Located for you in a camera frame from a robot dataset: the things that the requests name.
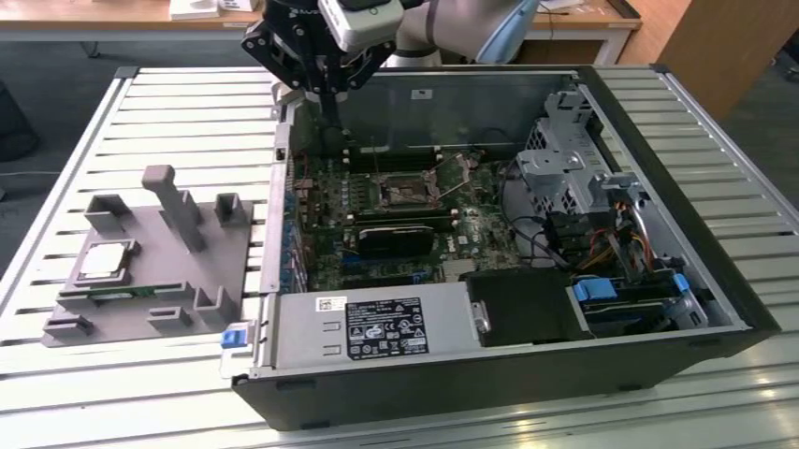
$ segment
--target slotted aluminum table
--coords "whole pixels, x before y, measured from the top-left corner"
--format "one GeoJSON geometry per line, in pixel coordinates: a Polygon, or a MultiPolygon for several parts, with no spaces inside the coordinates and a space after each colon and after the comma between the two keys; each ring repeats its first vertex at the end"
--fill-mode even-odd
{"type": "MultiPolygon", "coordinates": [[[[255,317],[272,162],[271,75],[259,68],[124,70],[108,89],[0,282],[0,446],[132,448],[715,448],[799,444],[796,212],[668,74],[603,68],[623,107],[784,332],[652,390],[279,433],[228,390],[219,336],[48,349],[39,344],[92,195],[155,204],[151,164],[197,201],[256,201],[244,319],[255,317]]],[[[627,165],[610,136],[608,146],[627,165]]]]}

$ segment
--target motherboard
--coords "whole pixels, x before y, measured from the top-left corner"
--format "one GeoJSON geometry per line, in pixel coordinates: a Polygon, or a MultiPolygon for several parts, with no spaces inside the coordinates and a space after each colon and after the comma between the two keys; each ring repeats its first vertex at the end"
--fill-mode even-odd
{"type": "Polygon", "coordinates": [[[475,149],[376,149],[295,158],[307,289],[456,282],[523,263],[503,218],[507,161],[475,149]]]}

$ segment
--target power supply label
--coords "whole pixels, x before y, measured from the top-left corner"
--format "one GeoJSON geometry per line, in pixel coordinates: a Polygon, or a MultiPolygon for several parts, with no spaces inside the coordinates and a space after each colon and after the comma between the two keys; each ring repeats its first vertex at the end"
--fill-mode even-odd
{"type": "Polygon", "coordinates": [[[347,303],[347,355],[352,360],[427,353],[417,297],[347,303]]]}

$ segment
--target blue latch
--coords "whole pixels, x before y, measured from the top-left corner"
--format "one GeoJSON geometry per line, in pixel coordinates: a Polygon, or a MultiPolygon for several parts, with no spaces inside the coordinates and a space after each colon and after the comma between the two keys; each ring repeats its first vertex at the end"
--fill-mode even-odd
{"type": "Polygon", "coordinates": [[[686,293],[691,290],[691,286],[688,284],[688,280],[686,279],[686,275],[675,274],[674,275],[674,283],[676,284],[676,288],[679,288],[679,293],[686,293]]]}
{"type": "Polygon", "coordinates": [[[223,332],[223,349],[244,348],[247,346],[247,329],[228,329],[223,332]]]}
{"type": "Polygon", "coordinates": [[[607,278],[592,278],[583,279],[575,285],[575,296],[579,302],[600,300],[600,299],[616,299],[618,293],[615,292],[614,283],[607,278]]]}

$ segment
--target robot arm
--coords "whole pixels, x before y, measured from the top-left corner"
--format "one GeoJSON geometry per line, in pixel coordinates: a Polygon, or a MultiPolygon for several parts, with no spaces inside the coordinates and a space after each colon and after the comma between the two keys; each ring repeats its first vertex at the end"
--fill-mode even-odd
{"type": "Polygon", "coordinates": [[[337,102],[397,49],[436,47],[480,63],[510,61],[539,0],[271,0],[243,47],[321,107],[321,128],[341,128],[337,102]]]}
{"type": "Polygon", "coordinates": [[[482,64],[507,64],[524,41],[539,0],[431,0],[404,14],[396,55],[444,49],[482,64]]]}

